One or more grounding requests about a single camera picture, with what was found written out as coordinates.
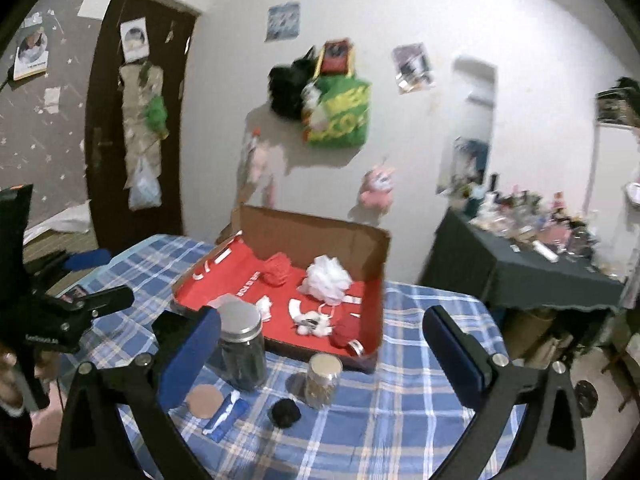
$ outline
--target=blue checkered tablecloth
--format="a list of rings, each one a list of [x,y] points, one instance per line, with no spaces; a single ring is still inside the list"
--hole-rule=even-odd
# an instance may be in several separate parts
[[[100,318],[82,338],[81,351],[63,360],[63,389],[84,360],[100,368],[128,364],[140,352],[155,352],[152,321],[170,306],[171,284],[212,248],[185,237],[156,235],[94,270],[79,283],[90,292],[129,285],[133,306]],[[215,444],[202,435],[206,420],[183,405],[171,416],[196,456],[217,479],[413,479],[428,478],[444,460],[473,412],[463,408],[422,338],[422,313],[441,304],[489,352],[504,352],[493,319],[475,298],[422,286],[386,282],[384,342],[376,372],[344,372],[335,402],[319,412],[298,399],[306,364],[268,354],[265,386],[242,394],[251,409]],[[196,383],[231,387],[209,367]],[[297,400],[302,419],[278,430],[268,419],[274,402]],[[151,460],[128,408],[122,418],[143,467],[155,478]],[[510,423],[482,478],[495,475],[518,427]]]

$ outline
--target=cardboard box under table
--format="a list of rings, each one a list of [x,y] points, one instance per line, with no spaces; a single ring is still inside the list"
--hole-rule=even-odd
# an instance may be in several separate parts
[[[343,365],[366,372],[376,366],[378,348],[382,344],[383,280],[389,235],[370,226],[318,218],[296,213],[252,206],[234,211],[229,237],[201,258],[173,286],[175,301],[183,307],[198,310],[209,301],[231,293],[255,303],[268,296],[273,303],[271,319],[263,323],[267,350],[307,361],[317,352],[340,358]],[[282,286],[268,285],[260,278],[264,261],[276,253],[291,260],[291,271]],[[306,276],[306,268],[316,256],[336,257],[351,275],[354,283],[349,296],[362,298],[360,304],[342,303],[336,307],[332,324],[342,316],[360,314],[358,340],[364,354],[356,356],[351,348],[339,349],[329,338],[301,336],[289,315],[289,300],[300,300],[302,313],[317,310],[321,304],[297,291]],[[205,272],[205,263],[210,271]],[[194,280],[194,274],[203,274]],[[323,307],[329,313],[331,307]]]

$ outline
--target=white plastic bag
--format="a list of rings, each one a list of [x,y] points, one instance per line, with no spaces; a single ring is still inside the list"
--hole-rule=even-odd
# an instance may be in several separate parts
[[[342,268],[338,258],[329,259],[324,254],[309,265],[306,278],[298,287],[298,291],[301,294],[310,294],[327,305],[336,306],[342,303],[344,293],[352,283],[351,276]]]
[[[133,175],[133,184],[129,189],[129,209],[149,209],[162,205],[162,191],[160,183],[151,171],[146,156],[141,156]]]

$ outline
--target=silver jar lid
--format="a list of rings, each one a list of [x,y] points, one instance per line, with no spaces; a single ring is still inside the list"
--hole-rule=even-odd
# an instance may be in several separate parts
[[[254,304],[237,300],[218,307],[222,329],[220,338],[229,343],[251,341],[262,330],[262,317]]]
[[[309,359],[308,374],[314,382],[327,386],[342,373],[340,359],[330,354],[316,354]]]

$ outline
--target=black fluffy bag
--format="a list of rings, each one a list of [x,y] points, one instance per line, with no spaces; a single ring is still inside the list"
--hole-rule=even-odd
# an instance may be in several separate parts
[[[316,68],[316,50],[311,47],[291,66],[278,65],[269,72],[271,109],[280,117],[302,120],[302,91]]]

